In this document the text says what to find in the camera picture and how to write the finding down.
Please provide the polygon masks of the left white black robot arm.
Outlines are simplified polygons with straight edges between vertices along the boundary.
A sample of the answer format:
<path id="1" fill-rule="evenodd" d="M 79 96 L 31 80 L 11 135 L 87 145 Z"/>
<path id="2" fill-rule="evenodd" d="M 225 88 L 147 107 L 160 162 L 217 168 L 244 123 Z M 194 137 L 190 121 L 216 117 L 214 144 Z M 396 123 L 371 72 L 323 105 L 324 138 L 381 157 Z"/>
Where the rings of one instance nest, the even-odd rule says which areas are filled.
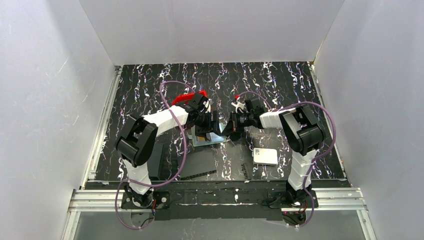
<path id="1" fill-rule="evenodd" d="M 129 177 L 124 188 L 131 201 L 146 208 L 153 202 L 153 188 L 148 160 L 156 137 L 177 127 L 194 127 L 192 138 L 212 143 L 212 134 L 221 133 L 218 113 L 204 90 L 179 95 L 169 109 L 135 118 L 129 116 L 120 131 L 115 149 L 119 152 Z"/>

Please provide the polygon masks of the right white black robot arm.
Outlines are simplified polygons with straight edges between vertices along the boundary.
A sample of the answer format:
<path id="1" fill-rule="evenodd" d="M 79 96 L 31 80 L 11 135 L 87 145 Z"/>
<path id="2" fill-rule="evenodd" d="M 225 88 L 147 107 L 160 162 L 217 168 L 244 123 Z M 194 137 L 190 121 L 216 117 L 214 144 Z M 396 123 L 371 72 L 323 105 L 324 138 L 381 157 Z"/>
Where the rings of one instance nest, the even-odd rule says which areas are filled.
<path id="1" fill-rule="evenodd" d="M 292 164 L 286 182 L 285 193 L 276 200 L 293 204 L 302 203 L 311 195 L 311 170 L 318 158 L 326 133 L 310 106 L 319 105 L 304 101 L 294 103 L 282 110 L 268 111 L 260 98 L 233 103 L 235 110 L 221 135 L 232 140 L 239 139 L 246 127 L 258 129 L 282 129 L 292 151 Z"/>

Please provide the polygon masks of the small black comb strip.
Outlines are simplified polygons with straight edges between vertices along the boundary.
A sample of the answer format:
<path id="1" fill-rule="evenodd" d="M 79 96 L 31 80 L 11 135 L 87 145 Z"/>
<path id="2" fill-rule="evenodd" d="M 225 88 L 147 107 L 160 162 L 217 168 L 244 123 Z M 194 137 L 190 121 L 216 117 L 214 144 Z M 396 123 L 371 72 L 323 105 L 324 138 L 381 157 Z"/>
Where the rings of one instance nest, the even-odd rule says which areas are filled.
<path id="1" fill-rule="evenodd" d="M 242 163 L 241 164 L 241 171 L 242 171 L 242 175 L 243 175 L 244 181 L 245 182 L 250 181 L 251 180 L 251 177 L 250 177 L 250 174 L 248 172 L 247 164 L 246 163 Z"/>

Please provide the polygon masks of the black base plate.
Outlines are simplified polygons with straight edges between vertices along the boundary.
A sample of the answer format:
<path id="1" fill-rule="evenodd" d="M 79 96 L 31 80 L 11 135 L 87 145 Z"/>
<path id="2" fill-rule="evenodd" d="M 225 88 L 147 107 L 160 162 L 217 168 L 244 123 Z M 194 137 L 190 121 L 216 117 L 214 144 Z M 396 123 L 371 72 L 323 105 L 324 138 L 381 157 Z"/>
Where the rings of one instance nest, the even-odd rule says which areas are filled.
<path id="1" fill-rule="evenodd" d="M 135 209 L 168 209 L 170 205 L 170 193 L 166 191 L 148 191 L 141 195 L 135 192 L 124 192 L 120 207 L 125 210 Z"/>
<path id="2" fill-rule="evenodd" d="M 299 212 L 305 211 L 307 208 L 318 208 L 319 203 L 316 193 L 311 190 L 307 194 L 304 190 L 298 191 L 272 191 L 266 193 L 266 198 L 261 201 L 261 205 L 272 209 L 293 208 Z"/>

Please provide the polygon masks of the white flat box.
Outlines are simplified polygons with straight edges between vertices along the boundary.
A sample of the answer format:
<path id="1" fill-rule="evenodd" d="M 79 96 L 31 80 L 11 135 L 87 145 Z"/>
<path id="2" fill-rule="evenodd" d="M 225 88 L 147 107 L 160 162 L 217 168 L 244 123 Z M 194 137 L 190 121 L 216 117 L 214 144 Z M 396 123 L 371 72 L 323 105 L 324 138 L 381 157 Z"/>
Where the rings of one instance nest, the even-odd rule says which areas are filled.
<path id="1" fill-rule="evenodd" d="M 257 165 L 276 166 L 278 151 L 272 148 L 257 148 L 252 151 L 253 163 Z"/>

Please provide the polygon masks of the black rectangular block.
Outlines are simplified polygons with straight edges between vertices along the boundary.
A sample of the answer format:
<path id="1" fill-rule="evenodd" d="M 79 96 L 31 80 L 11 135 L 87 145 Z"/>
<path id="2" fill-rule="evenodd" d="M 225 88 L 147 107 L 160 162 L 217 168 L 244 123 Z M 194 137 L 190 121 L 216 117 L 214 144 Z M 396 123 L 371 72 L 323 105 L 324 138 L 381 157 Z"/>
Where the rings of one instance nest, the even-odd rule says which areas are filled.
<path id="1" fill-rule="evenodd" d="M 148 176 L 154 181 L 159 179 L 163 148 L 163 143 L 155 143 L 150 158 L 147 161 Z"/>

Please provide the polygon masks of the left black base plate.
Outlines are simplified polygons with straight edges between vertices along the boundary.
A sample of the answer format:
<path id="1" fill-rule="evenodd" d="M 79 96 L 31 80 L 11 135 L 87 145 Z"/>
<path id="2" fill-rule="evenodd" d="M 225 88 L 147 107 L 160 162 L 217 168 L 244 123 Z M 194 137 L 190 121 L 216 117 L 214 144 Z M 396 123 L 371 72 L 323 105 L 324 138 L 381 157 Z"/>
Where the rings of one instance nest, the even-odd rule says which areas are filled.
<path id="1" fill-rule="evenodd" d="M 125 210 L 135 209 L 168 209 L 170 205 L 170 193 L 166 191 L 148 191 L 141 195 L 135 192 L 124 192 L 120 207 Z"/>

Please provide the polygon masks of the black flat plate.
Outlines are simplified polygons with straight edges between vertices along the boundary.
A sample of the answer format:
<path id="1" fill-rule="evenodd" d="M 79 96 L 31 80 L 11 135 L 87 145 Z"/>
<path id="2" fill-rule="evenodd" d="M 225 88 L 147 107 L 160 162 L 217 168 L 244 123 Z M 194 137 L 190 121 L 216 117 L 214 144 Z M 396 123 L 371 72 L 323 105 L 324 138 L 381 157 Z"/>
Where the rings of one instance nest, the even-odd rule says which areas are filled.
<path id="1" fill-rule="evenodd" d="M 206 149 L 199 152 L 188 153 L 179 179 L 182 181 L 193 181 L 208 175 L 215 174 L 217 166 L 214 151 Z"/>

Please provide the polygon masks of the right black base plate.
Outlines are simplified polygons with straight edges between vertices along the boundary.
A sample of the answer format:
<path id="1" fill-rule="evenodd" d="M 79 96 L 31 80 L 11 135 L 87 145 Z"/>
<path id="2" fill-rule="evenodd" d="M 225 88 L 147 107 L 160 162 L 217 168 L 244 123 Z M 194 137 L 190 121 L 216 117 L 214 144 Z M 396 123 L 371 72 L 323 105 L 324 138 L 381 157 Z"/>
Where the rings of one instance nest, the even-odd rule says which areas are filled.
<path id="1" fill-rule="evenodd" d="M 304 190 L 298 191 L 272 191 L 266 193 L 266 198 L 261 201 L 261 205 L 272 209 L 293 208 L 299 212 L 305 211 L 307 208 L 318 208 L 319 203 L 316 193 L 311 190 L 307 194 Z"/>

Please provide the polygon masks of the mint green card holder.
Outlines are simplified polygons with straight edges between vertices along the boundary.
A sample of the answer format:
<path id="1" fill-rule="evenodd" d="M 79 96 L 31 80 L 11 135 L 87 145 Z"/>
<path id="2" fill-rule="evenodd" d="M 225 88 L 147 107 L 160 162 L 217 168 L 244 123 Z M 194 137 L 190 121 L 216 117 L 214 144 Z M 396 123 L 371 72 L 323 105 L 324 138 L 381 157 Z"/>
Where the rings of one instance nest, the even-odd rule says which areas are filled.
<path id="1" fill-rule="evenodd" d="M 209 132 L 206 134 L 206 137 L 201 137 L 195 135 L 195 130 L 197 126 L 193 126 L 191 130 L 191 134 L 188 134 L 188 138 L 191 140 L 193 147 L 201 147 L 208 146 L 213 144 L 221 144 L 228 141 L 225 136 L 219 136 L 214 132 Z"/>

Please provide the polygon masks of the red plastic bin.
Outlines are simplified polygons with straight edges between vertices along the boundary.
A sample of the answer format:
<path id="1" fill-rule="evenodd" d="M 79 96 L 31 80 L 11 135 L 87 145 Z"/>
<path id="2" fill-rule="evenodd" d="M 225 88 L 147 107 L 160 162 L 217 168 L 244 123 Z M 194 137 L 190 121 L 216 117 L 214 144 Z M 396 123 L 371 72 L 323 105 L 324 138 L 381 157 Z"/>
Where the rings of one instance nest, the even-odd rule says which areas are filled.
<path id="1" fill-rule="evenodd" d="M 172 105 L 174 106 L 174 105 L 176 105 L 180 102 L 183 102 L 184 104 L 186 104 L 188 101 L 190 101 L 195 96 L 196 93 L 200 94 L 200 95 L 202 95 L 206 98 L 208 97 L 207 92 L 205 90 L 200 90 L 200 91 L 191 92 L 191 93 L 185 93 L 185 94 L 178 95 L 173 100 Z"/>

